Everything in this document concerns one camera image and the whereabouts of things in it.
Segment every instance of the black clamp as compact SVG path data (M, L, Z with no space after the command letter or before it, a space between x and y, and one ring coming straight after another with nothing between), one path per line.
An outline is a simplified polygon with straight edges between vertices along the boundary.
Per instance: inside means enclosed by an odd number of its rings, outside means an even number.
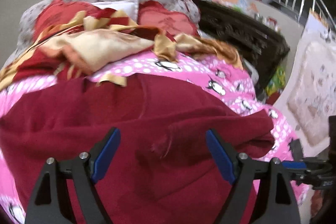
M283 162L278 158L270 162L253 160L246 153L237 153L215 130L208 130L206 142L222 177L232 185L215 224L240 223L253 180L260 180L260 186L251 224L300 224L290 181L312 184L314 189L330 189L335 181L335 171L327 161L316 158Z
M120 144L120 132L112 128L89 152L72 160L48 158L28 204L25 224L76 224L67 179L75 185L86 223L112 224L94 184L102 179Z

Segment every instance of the bed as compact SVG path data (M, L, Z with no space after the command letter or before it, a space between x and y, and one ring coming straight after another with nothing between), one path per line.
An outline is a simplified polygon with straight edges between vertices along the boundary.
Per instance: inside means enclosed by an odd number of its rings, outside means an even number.
M24 12L20 20L20 34L17 49L6 61L9 65L22 52L24 52L32 42L34 24L39 14L53 0L43 0ZM121 0L78 0L89 3L121 1ZM155 0L161 3L167 10L177 11L187 15L189 20L197 24L200 19L198 7L191 0ZM254 85L248 73L227 64L224 60L219 60L214 56L197 61L190 56L178 53L178 63L157 64L157 57L153 52L144 51L128 56L117 62L112 62L96 71L89 77L90 81L99 82L106 74L113 74L121 77L128 77L135 73L163 75L183 81L190 82L203 88L219 98L223 104L229 106L231 110L241 116L248 116L262 109L266 110L271 117L274 128L271 134L274 137L273 148L261 158L270 161L273 157L280 160L293 160L289 151L289 143L296 139L294 130L286 121L280 111L269 105L264 105L255 99ZM57 78L53 75L35 75L18 82L10 84L0 91L0 116L6 115L11 107L21 98L23 94L36 90L45 89L57 83ZM295 185L293 189L298 203L302 203L308 186ZM14 223L24 223L25 211L22 208L18 193L16 191L15 179L11 175L4 155L0 147L0 204L7 215Z

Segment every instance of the maroon fleece blanket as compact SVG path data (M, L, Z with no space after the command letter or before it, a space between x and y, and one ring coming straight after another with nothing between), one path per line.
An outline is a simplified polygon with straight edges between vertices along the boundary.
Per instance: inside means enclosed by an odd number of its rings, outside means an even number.
M211 224L230 191L205 143L215 128L252 157L273 146L265 111L240 117L200 87L163 76L135 74L126 88L75 79L32 92L0 119L1 148L26 209L48 157L88 151L111 127L121 144L96 188L115 224ZM78 223L85 223L70 196ZM251 192L241 223L248 223Z

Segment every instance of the red cloth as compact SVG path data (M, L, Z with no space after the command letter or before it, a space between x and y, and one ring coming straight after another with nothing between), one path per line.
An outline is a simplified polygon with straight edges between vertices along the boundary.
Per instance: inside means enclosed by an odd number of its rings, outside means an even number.
M250 156L273 146L265 111L240 117L200 87L163 76L135 74L127 87L73 79L23 95L0 119L0 143L26 209L48 157L88 151L111 127L121 144L98 194L116 224L211 224L230 191L205 143L215 128ZM78 223L85 223L69 189ZM241 223L248 223L252 190Z
M266 104L268 105L274 105L275 102L278 100L280 97L281 93L279 91L274 92L270 97L266 99Z
M19 65L17 73L13 78L13 82L18 82L33 75L53 75L61 63L64 64L64 67L57 74L58 81L69 80L69 78L76 76L79 70L76 67L72 70L71 75L68 75L71 63L65 58L50 58L43 51L37 48L31 58ZM81 72L78 77L84 76L85 74Z
M149 0L139 6L138 24L156 26L172 36L185 33L198 36L197 26L184 13L171 12L157 1Z
M65 3L63 0L53 0L36 19L33 41L40 33L51 25L67 24L79 11L86 11L86 15L98 13L101 9L88 2L72 1Z

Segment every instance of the white polka dots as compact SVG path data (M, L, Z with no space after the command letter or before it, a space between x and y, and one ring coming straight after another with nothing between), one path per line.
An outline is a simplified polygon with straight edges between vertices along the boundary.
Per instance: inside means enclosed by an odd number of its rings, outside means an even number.
M188 65L184 65L184 68L186 71L193 71L193 69Z
M288 135L287 131L286 130L283 130L282 131L282 138L286 138Z
M42 84L44 83L44 80L41 80L41 79L40 79L40 80L38 80L37 84L39 84L40 81L42 81ZM23 86L24 86L24 83L23 83L23 82L19 83L19 84L17 85L17 87L16 87L16 92L20 92L21 89L23 88Z
M133 68L131 66L125 66L123 68L124 73L130 73L133 71Z
M55 76L53 76L53 75L48 76L48 78L47 78L48 82L51 82L53 80L55 80Z
M135 64L134 64L134 67L135 67L135 68L142 68L142 64L141 64L141 63L135 63Z
M39 80L37 81L35 87L39 88L39 87L43 86L44 82L45 82L44 79L39 79Z

